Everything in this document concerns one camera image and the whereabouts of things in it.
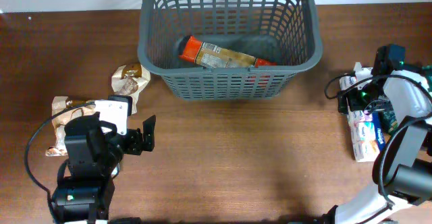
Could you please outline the green white snack bag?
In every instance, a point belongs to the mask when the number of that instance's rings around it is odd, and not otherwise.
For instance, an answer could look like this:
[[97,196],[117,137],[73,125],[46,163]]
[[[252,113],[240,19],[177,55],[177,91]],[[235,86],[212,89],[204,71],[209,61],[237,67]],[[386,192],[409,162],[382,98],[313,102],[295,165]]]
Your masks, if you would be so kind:
[[381,115],[381,123],[389,135],[406,116],[424,117],[431,112],[431,101],[413,83],[401,78],[384,78],[377,81],[383,96],[390,102],[390,109]]

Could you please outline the orange tan cracker package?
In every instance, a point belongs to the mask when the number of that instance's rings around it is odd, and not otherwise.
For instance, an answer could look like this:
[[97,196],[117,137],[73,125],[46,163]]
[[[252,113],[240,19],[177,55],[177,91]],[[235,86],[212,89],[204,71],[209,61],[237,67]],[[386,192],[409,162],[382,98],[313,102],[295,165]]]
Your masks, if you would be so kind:
[[212,43],[203,42],[192,35],[185,36],[180,41],[178,57],[182,61],[187,61],[206,68],[257,68],[277,65],[265,59],[225,49]]

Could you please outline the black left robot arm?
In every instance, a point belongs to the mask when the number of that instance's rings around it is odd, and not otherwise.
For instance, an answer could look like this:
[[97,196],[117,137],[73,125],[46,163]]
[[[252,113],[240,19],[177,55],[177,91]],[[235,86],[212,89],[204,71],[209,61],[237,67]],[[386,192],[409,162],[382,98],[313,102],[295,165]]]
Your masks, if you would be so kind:
[[52,196],[53,212],[60,223],[96,223],[109,219],[115,186],[111,175],[124,155],[141,155],[155,147],[156,116],[142,122],[142,129],[117,132],[114,123],[94,113],[65,126],[68,159],[57,174]]

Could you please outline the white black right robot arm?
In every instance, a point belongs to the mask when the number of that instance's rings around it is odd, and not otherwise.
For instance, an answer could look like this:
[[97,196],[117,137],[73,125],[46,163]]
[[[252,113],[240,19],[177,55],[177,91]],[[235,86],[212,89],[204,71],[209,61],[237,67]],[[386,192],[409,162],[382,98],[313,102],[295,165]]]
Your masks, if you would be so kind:
[[357,63],[335,77],[338,111],[348,116],[357,159],[374,157],[372,182],[317,223],[390,223],[394,213],[431,201],[431,66],[410,65],[406,49],[377,49],[372,68]]

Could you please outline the crumpled brown wrapper right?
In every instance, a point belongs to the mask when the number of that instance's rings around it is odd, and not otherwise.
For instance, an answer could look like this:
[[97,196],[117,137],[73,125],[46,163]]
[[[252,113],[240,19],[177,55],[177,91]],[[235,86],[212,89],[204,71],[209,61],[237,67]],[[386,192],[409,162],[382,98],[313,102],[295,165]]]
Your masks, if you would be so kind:
[[111,77],[114,94],[132,98],[132,114],[137,113],[136,104],[140,93],[151,81],[151,73],[140,63],[130,63],[117,68]]

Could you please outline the crumpled brown wrapper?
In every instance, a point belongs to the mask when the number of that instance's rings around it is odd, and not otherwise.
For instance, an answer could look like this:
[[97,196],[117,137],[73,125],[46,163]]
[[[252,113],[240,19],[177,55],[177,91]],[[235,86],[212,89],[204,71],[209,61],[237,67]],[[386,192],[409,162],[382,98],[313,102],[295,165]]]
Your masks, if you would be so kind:
[[114,94],[132,98],[132,114],[137,113],[136,104],[140,93],[151,81],[151,73],[140,63],[130,63],[117,68],[111,77]]
[[[52,115],[60,113],[65,109],[69,109],[70,107],[83,105],[87,102],[87,100],[77,99],[70,96],[56,96],[51,104]],[[45,155],[47,157],[67,156],[68,152],[65,147],[65,125],[77,117],[92,115],[94,113],[95,106],[89,105],[68,111],[53,119],[52,124],[55,130],[56,141],[53,146],[48,147],[48,149],[45,151]]]

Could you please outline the crumpled brown wrapper left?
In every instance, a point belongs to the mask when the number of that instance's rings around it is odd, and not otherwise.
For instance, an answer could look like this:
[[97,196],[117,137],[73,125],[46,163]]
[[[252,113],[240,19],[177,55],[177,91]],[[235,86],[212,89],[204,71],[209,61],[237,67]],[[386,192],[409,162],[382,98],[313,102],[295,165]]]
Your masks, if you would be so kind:
[[[87,102],[87,100],[77,99],[70,96],[56,96],[51,104],[52,115],[60,113],[65,109],[69,109],[70,107],[83,105]],[[68,111],[53,119],[52,124],[55,130],[56,141],[53,146],[48,147],[48,149],[45,151],[45,155],[47,157],[67,156],[68,152],[65,147],[65,125],[77,117],[92,115],[94,113],[95,106],[89,105]]]

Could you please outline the grey plastic basket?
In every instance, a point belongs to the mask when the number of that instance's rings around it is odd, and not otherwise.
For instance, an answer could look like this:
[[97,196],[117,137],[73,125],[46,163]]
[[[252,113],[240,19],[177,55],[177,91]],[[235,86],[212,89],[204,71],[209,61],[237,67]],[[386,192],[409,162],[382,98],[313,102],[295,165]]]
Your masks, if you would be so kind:
[[[184,61],[187,36],[269,61],[209,68]],[[267,99],[320,61],[315,0],[142,0],[138,58],[184,100]]]

